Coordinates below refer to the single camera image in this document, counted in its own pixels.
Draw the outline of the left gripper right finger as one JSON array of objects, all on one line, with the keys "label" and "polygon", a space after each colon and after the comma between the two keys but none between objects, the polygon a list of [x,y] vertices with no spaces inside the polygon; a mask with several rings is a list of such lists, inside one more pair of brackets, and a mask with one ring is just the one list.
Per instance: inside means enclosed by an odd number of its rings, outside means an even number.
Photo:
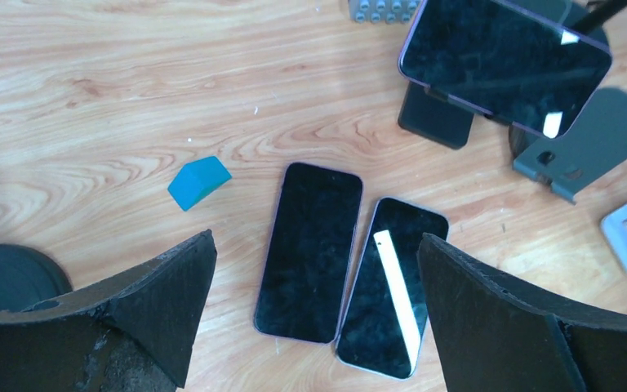
[{"label": "left gripper right finger", "polygon": [[627,314],[547,291],[426,234],[417,252],[450,391],[627,391]]}]

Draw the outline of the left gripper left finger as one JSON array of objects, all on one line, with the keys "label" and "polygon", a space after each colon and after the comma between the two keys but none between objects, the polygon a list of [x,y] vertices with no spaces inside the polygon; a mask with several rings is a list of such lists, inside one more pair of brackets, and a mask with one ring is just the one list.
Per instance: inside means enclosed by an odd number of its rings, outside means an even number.
[{"label": "left gripper left finger", "polygon": [[98,283],[0,311],[0,391],[184,386],[216,258],[205,230]]}]

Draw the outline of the black round-base clamp stand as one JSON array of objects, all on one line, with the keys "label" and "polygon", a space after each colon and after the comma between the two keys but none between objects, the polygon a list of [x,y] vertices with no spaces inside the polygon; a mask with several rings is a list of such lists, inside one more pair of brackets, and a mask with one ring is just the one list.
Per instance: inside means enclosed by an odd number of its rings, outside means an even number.
[{"label": "black round-base clamp stand", "polygon": [[0,311],[18,312],[72,290],[68,275],[46,254],[0,244]]}]

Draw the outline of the pink phone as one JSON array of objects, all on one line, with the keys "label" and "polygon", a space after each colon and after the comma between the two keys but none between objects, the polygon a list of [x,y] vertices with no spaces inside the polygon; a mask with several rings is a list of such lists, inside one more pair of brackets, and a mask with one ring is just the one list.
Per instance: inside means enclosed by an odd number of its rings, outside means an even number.
[{"label": "pink phone", "polygon": [[287,167],[256,302],[257,331],[335,340],[362,191],[351,173],[302,162]]}]

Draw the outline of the purple phone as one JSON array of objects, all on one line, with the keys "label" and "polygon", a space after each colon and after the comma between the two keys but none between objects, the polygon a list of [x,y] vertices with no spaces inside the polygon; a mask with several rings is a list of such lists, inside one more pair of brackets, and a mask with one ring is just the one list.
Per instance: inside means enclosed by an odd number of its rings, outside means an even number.
[{"label": "purple phone", "polygon": [[398,58],[408,80],[557,139],[612,65],[608,46],[510,1],[425,1]]}]

